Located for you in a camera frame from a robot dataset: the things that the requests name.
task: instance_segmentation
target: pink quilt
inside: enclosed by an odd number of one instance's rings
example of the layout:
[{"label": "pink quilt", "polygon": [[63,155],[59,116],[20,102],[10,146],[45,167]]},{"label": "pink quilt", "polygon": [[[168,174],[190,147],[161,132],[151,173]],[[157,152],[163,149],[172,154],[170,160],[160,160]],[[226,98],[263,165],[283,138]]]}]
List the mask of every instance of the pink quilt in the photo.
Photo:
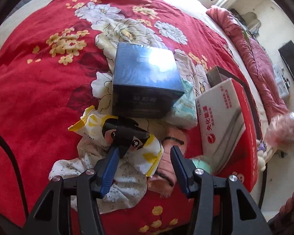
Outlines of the pink quilt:
[{"label": "pink quilt", "polygon": [[268,122],[275,115],[287,113],[288,109],[279,97],[271,60],[259,43],[252,38],[247,43],[241,26],[228,10],[213,5],[206,13],[223,28],[238,50],[260,94]]}]

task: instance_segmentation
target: black cord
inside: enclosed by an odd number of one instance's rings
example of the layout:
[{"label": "black cord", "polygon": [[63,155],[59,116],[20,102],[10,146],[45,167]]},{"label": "black cord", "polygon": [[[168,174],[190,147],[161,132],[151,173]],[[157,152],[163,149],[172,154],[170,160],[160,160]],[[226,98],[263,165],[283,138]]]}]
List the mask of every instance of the black cord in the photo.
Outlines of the black cord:
[{"label": "black cord", "polygon": [[16,179],[17,179],[18,188],[20,190],[20,194],[21,194],[21,198],[22,198],[22,202],[23,202],[25,217],[27,219],[28,218],[27,201],[26,201],[26,197],[25,197],[25,191],[24,191],[24,186],[23,186],[23,182],[22,182],[20,169],[18,167],[16,158],[15,158],[11,148],[9,147],[9,145],[5,142],[5,140],[1,136],[0,136],[0,146],[3,148],[5,153],[8,155],[8,157],[12,163],[12,166],[13,166],[13,169],[14,169],[14,172],[16,175]]},{"label": "black cord", "polygon": [[268,174],[268,164],[266,164],[266,169],[264,170],[264,172],[262,174],[261,191],[260,191],[260,198],[259,198],[259,202],[258,202],[259,209],[261,209],[262,203],[263,203],[264,197],[265,197],[266,184],[267,184],[267,174]]}]

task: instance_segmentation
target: floral bedspread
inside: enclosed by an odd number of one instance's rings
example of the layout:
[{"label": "floral bedspread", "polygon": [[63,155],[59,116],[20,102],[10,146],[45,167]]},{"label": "floral bedspread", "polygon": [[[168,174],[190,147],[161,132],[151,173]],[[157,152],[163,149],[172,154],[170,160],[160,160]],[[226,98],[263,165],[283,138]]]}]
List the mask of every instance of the floral bedspread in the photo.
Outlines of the floral bedspread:
[{"label": "floral bedspread", "polygon": [[[53,0],[24,20],[0,50],[0,134],[20,166],[29,210],[52,165],[77,157],[81,136],[67,128],[90,105],[110,112],[118,42],[172,50],[196,95],[205,90],[198,66],[219,65],[246,82],[222,37],[161,0]],[[201,154],[199,133],[198,127],[188,132],[188,158]],[[188,223],[191,209],[176,186],[167,199],[147,191],[135,207],[102,215],[102,223],[108,235],[158,234]],[[0,212],[24,224],[13,168],[1,149]],[[77,213],[72,215],[77,232]]]}]

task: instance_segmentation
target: cartoon face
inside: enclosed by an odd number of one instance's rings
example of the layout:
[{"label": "cartoon face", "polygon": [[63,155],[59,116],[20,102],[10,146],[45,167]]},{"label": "cartoon face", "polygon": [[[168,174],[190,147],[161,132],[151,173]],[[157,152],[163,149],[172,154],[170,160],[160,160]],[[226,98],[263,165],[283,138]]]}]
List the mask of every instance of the cartoon face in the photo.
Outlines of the cartoon face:
[{"label": "cartoon face", "polygon": [[129,151],[136,151],[142,148],[150,136],[149,132],[143,130],[142,128],[139,128],[138,124],[133,119],[108,118],[105,121],[102,130],[103,137],[105,138],[107,144],[112,144],[117,128],[119,130],[121,130],[122,128],[126,128],[127,133],[131,134],[129,136],[133,137],[132,143],[129,146]]}]

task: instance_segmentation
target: dark blue box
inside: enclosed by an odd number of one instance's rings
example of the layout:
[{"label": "dark blue box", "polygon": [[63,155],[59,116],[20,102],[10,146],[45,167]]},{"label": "dark blue box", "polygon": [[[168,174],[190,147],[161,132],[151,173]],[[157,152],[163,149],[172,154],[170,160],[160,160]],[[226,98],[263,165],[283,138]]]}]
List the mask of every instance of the dark blue box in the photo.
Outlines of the dark blue box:
[{"label": "dark blue box", "polygon": [[114,116],[162,118],[183,94],[172,51],[118,44],[113,72]]}]

